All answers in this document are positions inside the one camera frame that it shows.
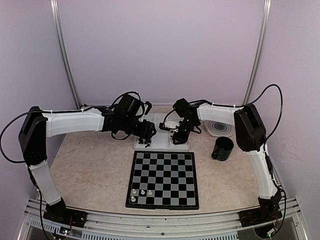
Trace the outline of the black and silver chessboard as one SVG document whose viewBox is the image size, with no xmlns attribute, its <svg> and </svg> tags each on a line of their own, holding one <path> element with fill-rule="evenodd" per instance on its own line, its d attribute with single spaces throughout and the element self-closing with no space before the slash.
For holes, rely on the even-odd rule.
<svg viewBox="0 0 320 240">
<path fill-rule="evenodd" d="M 193 152 L 135 151 L 126 208 L 194 211 L 200 208 Z"/>
</svg>

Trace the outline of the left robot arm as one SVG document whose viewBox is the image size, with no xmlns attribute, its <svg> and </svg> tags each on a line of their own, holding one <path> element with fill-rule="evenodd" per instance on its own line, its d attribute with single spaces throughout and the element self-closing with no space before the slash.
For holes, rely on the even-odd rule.
<svg viewBox="0 0 320 240">
<path fill-rule="evenodd" d="M 82 132 L 109 132 L 112 138 L 118 132 L 125 139 L 137 137 L 149 144 L 157 130 L 146 119 L 152 109 L 149 101 L 143 102 L 137 92 L 120 95 L 110 106 L 91 105 L 78 110 L 43 110 L 32 106 L 23 114 L 24 122 L 18 134 L 23 160 L 39 194 L 50 207 L 50 214 L 63 223 L 70 218 L 70 211 L 59 192 L 48 163 L 49 138 L 61 138 Z"/>
</svg>

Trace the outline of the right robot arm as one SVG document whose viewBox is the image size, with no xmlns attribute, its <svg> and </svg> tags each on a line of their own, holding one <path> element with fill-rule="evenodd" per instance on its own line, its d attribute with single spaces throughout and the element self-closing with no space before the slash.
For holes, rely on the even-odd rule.
<svg viewBox="0 0 320 240">
<path fill-rule="evenodd" d="M 282 194 L 275 183 L 273 165 L 268 153 L 266 128 L 255 105 L 250 103 L 244 106 L 228 106 L 207 100 L 191 103 L 181 98 L 172 108 L 182 119 L 176 123 L 172 136 L 175 145 L 186 143 L 190 133 L 194 132 L 202 121 L 234 126 L 237 146 L 248 156 L 258 183 L 259 208 L 255 212 L 256 218 L 260 222 L 266 222 L 272 216 L 280 217 L 279 203 Z"/>
</svg>

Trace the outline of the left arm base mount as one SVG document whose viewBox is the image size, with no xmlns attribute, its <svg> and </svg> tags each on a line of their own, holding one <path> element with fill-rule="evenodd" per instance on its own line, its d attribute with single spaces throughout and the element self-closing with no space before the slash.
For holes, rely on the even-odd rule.
<svg viewBox="0 0 320 240">
<path fill-rule="evenodd" d="M 43 218 L 71 227 L 83 228 L 87 220 L 88 213 L 85 211 L 70 208 L 47 208 Z"/>
</svg>

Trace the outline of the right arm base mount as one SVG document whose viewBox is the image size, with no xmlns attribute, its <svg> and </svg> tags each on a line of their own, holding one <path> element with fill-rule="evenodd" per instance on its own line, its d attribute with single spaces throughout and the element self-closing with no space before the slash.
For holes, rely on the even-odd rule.
<svg viewBox="0 0 320 240">
<path fill-rule="evenodd" d="M 280 219 L 283 216 L 280 210 L 275 210 L 270 214 L 263 215 L 259 208 L 243 210 L 240 211 L 238 215 L 243 228 L 274 221 L 276 218 Z"/>
</svg>

